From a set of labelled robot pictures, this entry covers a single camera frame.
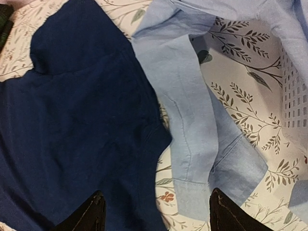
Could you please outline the navy blue t-shirt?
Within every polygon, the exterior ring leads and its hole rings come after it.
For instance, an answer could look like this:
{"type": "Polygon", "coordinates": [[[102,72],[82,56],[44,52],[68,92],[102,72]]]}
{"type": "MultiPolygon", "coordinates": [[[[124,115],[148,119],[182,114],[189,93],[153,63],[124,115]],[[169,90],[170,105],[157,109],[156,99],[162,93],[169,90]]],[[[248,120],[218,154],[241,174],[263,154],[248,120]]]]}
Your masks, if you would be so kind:
{"type": "Polygon", "coordinates": [[[0,84],[0,219],[48,231],[95,191],[106,230],[164,231],[157,162],[171,142],[131,43],[94,0],[34,33],[33,68],[0,84]]]}

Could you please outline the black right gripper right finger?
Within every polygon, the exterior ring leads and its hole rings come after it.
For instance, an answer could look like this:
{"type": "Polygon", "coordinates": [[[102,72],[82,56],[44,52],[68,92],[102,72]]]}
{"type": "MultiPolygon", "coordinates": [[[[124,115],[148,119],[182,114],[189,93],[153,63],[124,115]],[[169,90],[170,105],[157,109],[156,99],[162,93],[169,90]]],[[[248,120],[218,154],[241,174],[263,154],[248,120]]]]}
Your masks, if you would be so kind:
{"type": "Polygon", "coordinates": [[[244,212],[219,188],[212,191],[209,205],[212,231],[272,231],[244,212]]]}

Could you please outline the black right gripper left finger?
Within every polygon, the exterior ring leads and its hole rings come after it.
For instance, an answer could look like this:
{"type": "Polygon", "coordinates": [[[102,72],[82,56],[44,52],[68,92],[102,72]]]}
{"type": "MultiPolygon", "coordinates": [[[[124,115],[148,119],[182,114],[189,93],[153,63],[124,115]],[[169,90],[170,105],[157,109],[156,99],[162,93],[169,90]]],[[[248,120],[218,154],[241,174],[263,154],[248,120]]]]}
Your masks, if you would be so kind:
{"type": "Polygon", "coordinates": [[[52,231],[104,231],[105,217],[104,196],[101,191],[96,191],[52,231]]]}

